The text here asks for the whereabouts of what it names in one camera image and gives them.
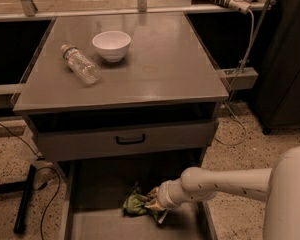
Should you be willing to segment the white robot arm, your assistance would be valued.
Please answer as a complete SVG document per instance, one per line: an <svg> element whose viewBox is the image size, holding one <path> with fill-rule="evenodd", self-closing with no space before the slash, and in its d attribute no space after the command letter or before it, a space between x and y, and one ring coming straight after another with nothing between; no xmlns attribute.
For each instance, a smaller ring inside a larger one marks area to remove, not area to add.
<svg viewBox="0 0 300 240"><path fill-rule="evenodd" d="M271 168L209 171L185 169L176 180L148 194L146 207L171 210L223 192L265 203L263 240L300 240L300 146L283 153Z"/></svg>

